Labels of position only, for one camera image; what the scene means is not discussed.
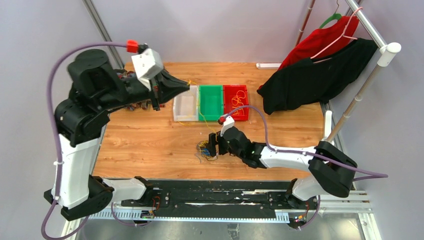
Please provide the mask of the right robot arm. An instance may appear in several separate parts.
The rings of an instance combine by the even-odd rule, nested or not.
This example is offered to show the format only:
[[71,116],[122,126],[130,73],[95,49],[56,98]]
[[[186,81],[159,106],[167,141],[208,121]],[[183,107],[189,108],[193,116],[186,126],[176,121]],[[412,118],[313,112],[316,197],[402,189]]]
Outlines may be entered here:
[[268,147],[264,142],[250,141],[235,126],[224,132],[210,133],[207,141],[206,149],[213,157],[230,154],[253,169],[288,168],[309,172],[309,177],[292,180],[287,190],[286,203],[294,209],[321,194],[348,197],[355,176],[353,168],[358,166],[327,141],[304,148]]

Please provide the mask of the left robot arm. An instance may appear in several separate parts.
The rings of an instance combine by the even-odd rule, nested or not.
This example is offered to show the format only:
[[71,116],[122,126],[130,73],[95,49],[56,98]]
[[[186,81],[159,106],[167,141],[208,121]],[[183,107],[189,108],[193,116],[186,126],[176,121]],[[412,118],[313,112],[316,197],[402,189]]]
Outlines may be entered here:
[[92,175],[110,113],[145,100],[159,110],[190,88],[165,70],[159,54],[150,48],[140,50],[133,63],[136,75],[121,79],[103,50],[88,49],[67,67],[71,89],[53,115],[61,155],[56,174],[60,183],[44,198],[60,205],[68,221],[96,214],[114,202],[135,200],[146,207],[153,201],[153,186],[140,176],[113,180]]

